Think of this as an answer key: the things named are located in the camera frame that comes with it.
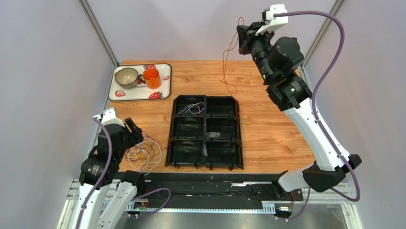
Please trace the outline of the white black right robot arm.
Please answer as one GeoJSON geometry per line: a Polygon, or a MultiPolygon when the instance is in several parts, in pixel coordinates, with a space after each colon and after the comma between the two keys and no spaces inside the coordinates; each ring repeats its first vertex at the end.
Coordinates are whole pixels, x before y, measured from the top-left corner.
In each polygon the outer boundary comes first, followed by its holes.
{"type": "Polygon", "coordinates": [[[338,185],[362,160],[339,143],[312,105],[315,96],[295,72],[304,59],[297,39],[281,37],[271,44],[274,32],[260,33],[261,27],[261,22],[237,26],[238,52],[251,55],[269,98],[296,125],[315,157],[308,166],[283,172],[273,184],[282,192],[306,187],[324,192],[338,185]]]}

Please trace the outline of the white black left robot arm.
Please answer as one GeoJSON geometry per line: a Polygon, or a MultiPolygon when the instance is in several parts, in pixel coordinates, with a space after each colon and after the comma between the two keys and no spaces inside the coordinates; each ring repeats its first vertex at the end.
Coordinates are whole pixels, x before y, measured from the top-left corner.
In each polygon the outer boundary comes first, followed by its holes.
{"type": "Polygon", "coordinates": [[[73,229],[113,229],[130,201],[145,192],[142,173],[128,170],[117,184],[112,200],[102,210],[110,185],[118,173],[125,151],[141,143],[142,130],[131,118],[123,124],[94,121],[101,127],[97,145],[81,165],[79,203],[73,229]]]}

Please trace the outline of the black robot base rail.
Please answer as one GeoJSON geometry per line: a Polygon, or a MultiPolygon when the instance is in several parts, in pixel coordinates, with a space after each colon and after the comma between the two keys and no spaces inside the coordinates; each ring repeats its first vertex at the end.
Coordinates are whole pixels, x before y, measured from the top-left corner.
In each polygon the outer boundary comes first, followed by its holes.
{"type": "Polygon", "coordinates": [[[272,183],[276,178],[276,174],[150,173],[136,185],[136,196],[155,193],[134,201],[129,208],[135,211],[146,200],[149,210],[263,210],[267,201],[290,205],[305,199],[299,189],[277,194],[272,183]]]}

